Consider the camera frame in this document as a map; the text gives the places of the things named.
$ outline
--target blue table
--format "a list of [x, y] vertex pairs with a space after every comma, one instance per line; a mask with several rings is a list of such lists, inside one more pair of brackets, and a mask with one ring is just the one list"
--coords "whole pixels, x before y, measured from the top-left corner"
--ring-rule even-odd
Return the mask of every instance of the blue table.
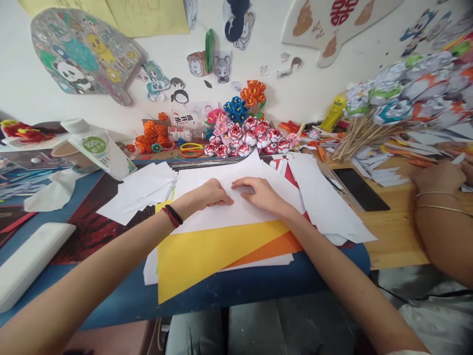
[[[135, 163], [147, 164], [149, 161]], [[102, 172], [95, 172], [81, 178], [77, 181], [71, 200], [61, 210], [38, 213], [26, 222], [0, 248], [0, 265], [42, 224], [67, 222], [102, 175]], [[9, 200], [8, 204], [17, 205], [21, 202], [21, 199], [15, 198]], [[363, 244], [355, 245], [351, 249], [342, 249], [342, 251], [365, 274], [368, 274], [370, 257]], [[294, 255], [294, 261], [288, 266], [259, 267], [217, 273], [159, 306], [157, 286], [144, 285], [144, 263], [145, 261], [92, 312], [82, 325], [82, 330], [297, 296], [327, 289], [305, 252], [298, 252]], [[8, 312], [0, 314], [0, 327], [74, 267], [75, 265], [47, 266], [18, 303]]]

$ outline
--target silver bangle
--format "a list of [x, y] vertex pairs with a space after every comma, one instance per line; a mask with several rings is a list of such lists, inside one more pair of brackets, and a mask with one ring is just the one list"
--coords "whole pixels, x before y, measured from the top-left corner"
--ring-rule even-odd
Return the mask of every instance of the silver bangle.
[[428, 194], [431, 194], [431, 193], [441, 193], [441, 194], [444, 194], [444, 195], [450, 195], [450, 196], [455, 197], [455, 198], [458, 200], [458, 196], [457, 196], [457, 195], [451, 194], [450, 192], [443, 192], [443, 191], [422, 192], [422, 193], [420, 193], [420, 194], [415, 195], [415, 198], [418, 199], [418, 198], [421, 197], [421, 196], [428, 195]]
[[458, 213], [466, 214], [467, 216], [473, 218], [473, 214], [469, 214], [469, 213], [463, 212], [462, 210], [451, 209], [451, 208], [449, 208], [449, 207], [434, 206], [434, 205], [420, 205], [420, 206], [417, 206], [417, 207], [418, 207], [418, 208], [419, 208], [419, 207], [428, 207], [428, 208], [437, 208], [437, 209], [440, 209], [440, 210], [453, 211], [453, 212], [458, 212]]

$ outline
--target green label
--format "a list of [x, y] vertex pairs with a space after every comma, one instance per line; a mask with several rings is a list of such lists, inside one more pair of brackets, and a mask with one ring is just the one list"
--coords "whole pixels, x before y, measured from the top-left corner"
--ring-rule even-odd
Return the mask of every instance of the green label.
[[99, 137], [87, 137], [82, 140], [82, 145], [88, 152], [94, 154], [103, 153], [107, 149], [107, 143]]

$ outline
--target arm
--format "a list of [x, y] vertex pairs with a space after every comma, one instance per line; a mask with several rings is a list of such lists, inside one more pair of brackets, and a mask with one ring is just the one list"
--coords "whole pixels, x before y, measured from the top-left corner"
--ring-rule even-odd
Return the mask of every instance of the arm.
[[[455, 197], [466, 180], [462, 170], [473, 177], [470, 172], [473, 167], [468, 162], [454, 166], [448, 161], [441, 161], [415, 175], [413, 180], [419, 193], [446, 192], [422, 195], [417, 199], [417, 206], [441, 206], [463, 211]], [[415, 223], [432, 263], [465, 287], [473, 288], [472, 218], [459, 212], [418, 207]]]
[[[216, 203], [233, 201], [211, 179], [171, 206], [185, 220]], [[89, 314], [173, 230], [160, 211], [89, 256], [0, 329], [0, 354], [62, 354]]]
[[428, 352], [414, 331], [378, 288], [265, 179], [245, 177], [233, 188], [250, 185], [255, 194], [242, 197], [279, 216], [294, 233], [310, 260], [348, 312], [365, 331], [378, 354], [400, 350]]

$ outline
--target black phone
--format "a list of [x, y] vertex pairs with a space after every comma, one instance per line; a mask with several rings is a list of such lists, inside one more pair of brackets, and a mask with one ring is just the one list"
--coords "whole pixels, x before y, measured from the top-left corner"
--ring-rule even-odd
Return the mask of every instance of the black phone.
[[334, 173], [365, 211], [390, 210], [389, 206], [354, 169], [334, 169]]

